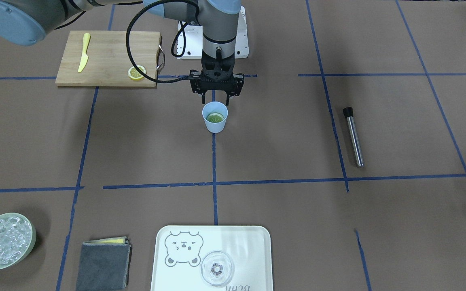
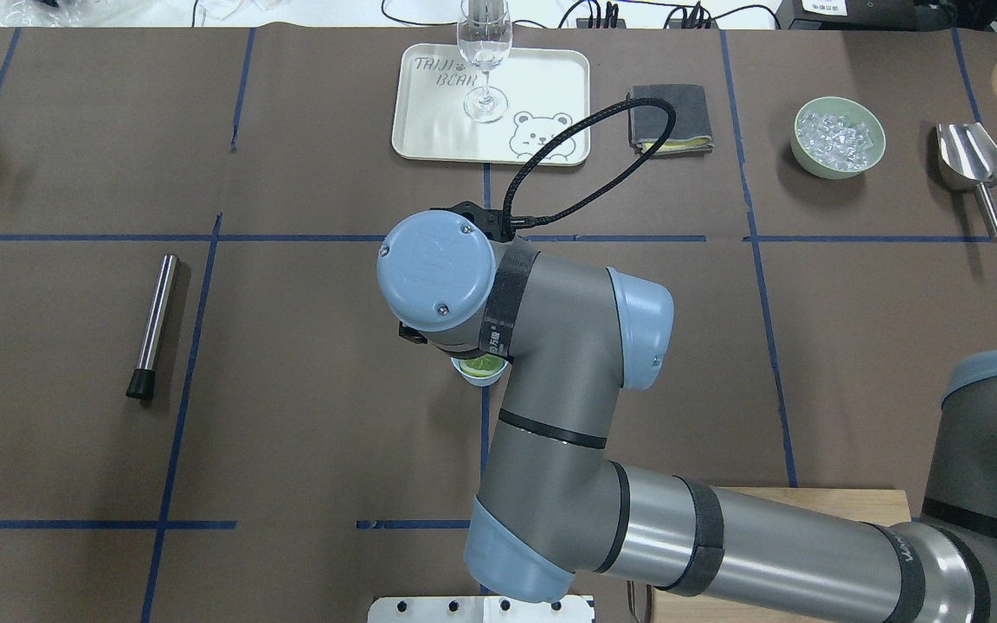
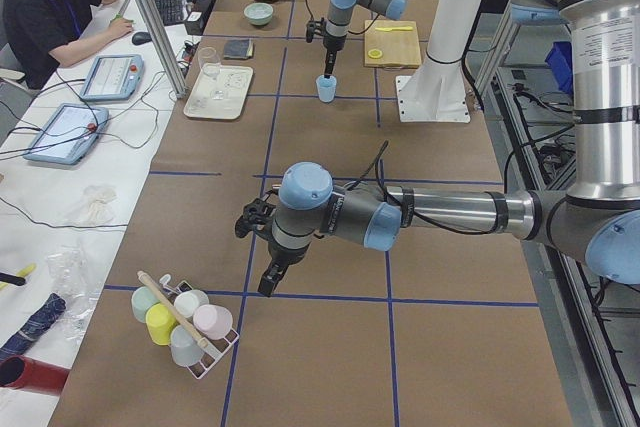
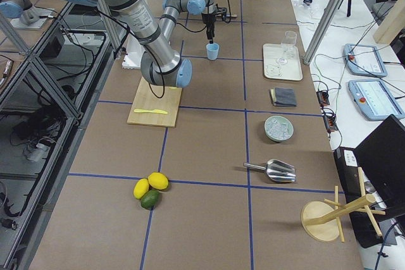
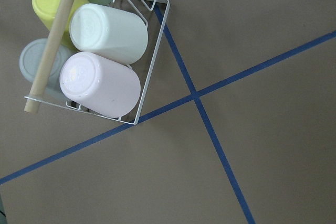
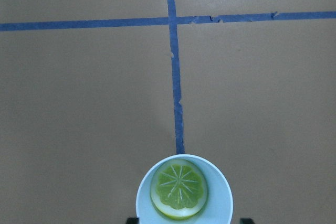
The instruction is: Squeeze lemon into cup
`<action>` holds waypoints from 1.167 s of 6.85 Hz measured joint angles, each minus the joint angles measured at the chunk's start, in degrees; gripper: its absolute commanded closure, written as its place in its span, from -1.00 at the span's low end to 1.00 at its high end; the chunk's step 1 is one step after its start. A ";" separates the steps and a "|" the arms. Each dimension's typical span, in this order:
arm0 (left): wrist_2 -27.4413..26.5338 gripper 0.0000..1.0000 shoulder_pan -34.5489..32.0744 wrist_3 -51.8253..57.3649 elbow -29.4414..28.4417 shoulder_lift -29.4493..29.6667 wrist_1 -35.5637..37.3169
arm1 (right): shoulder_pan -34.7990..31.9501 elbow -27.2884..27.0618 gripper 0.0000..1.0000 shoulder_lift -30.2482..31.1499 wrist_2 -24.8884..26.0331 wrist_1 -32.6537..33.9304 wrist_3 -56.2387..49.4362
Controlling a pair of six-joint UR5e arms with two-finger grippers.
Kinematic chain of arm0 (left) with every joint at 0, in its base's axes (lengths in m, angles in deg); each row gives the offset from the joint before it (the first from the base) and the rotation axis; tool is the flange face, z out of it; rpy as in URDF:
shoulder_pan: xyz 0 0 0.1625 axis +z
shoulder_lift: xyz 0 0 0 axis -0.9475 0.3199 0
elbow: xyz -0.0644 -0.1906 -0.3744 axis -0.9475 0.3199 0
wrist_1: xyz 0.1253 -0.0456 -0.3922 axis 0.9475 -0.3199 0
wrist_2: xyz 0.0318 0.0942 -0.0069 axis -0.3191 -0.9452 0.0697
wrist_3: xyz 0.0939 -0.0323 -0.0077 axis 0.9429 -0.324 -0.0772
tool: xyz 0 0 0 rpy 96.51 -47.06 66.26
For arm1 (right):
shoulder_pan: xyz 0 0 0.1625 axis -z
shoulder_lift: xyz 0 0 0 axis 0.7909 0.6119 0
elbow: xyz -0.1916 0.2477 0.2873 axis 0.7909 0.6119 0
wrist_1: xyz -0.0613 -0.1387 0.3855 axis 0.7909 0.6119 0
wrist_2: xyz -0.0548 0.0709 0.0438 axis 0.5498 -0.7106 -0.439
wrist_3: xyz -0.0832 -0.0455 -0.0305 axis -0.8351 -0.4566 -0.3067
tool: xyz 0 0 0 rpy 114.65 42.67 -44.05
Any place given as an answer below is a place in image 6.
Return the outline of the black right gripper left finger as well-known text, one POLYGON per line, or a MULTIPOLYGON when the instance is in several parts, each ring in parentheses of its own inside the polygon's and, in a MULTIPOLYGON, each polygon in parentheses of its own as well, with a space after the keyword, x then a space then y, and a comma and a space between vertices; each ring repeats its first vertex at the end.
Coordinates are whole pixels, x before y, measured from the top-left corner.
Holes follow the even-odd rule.
POLYGON ((139 219, 137 217, 129 217, 126 220, 126 224, 138 224, 139 219))

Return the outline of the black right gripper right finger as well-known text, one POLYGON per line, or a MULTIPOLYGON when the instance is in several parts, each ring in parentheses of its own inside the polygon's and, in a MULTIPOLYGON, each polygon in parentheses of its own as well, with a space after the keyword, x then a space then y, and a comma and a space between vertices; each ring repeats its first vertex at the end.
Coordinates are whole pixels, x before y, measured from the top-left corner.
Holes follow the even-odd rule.
POLYGON ((239 223, 240 224, 252 224, 252 219, 251 218, 240 218, 239 223))

